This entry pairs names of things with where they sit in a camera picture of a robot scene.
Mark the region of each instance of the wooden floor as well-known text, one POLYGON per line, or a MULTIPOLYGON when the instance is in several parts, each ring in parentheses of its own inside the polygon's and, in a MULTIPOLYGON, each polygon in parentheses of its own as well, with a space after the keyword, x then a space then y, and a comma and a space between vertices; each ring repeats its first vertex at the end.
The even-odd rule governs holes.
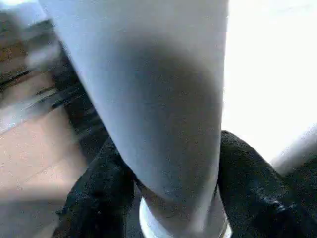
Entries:
MULTIPOLYGON (((32 78, 1 95, 0 112, 50 84, 32 78)), ((14 118, 13 107, 9 110, 14 118)), ((0 113, 0 127, 10 126, 0 113)), ((50 237, 56 210, 64 203, 86 162, 62 107, 26 117, 0 133, 0 237, 50 237)))

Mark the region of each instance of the white surface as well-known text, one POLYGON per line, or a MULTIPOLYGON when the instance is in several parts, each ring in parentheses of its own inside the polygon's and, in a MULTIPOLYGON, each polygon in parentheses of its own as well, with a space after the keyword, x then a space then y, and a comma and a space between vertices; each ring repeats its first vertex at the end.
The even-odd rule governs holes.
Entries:
POLYGON ((317 122, 317 1, 232 0, 229 14, 222 126, 274 164, 317 122))

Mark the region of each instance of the floor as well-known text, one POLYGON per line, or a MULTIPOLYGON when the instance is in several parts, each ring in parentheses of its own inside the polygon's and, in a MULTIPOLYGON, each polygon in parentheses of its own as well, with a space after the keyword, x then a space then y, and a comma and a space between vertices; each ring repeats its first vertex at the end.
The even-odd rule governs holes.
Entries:
MULTIPOLYGON (((35 84, 31 79, 10 88, 10 96, 3 98, 0 111, 8 108, 7 102, 18 100, 15 95, 32 94, 35 84)), ((6 124, 10 126, 0 118, 1 129, 6 124)), ((73 137, 62 107, 34 114, 0 133, 1 238, 50 237, 56 210, 86 166, 73 137)))

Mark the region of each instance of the white wall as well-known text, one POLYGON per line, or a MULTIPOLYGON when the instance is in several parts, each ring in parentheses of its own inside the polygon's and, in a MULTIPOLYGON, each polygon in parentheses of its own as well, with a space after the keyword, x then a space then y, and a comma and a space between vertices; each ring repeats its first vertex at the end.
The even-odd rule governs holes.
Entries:
POLYGON ((222 125, 279 164, 317 123, 317 2, 231 0, 229 14, 222 125))

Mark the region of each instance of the blurred background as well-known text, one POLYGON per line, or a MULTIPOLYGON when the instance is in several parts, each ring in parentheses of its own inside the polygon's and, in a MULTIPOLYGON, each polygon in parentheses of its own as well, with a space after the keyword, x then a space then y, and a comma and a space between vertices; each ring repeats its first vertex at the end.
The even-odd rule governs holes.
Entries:
POLYGON ((0 237, 50 237, 108 134, 36 1, 0 1, 0 237))
MULTIPOLYGON (((317 4, 229 6, 222 127, 316 209, 317 4)), ((0 0, 1 238, 50 237, 56 210, 108 137, 57 35, 37 1, 0 0)), ((141 237, 137 207, 128 237, 141 237)))

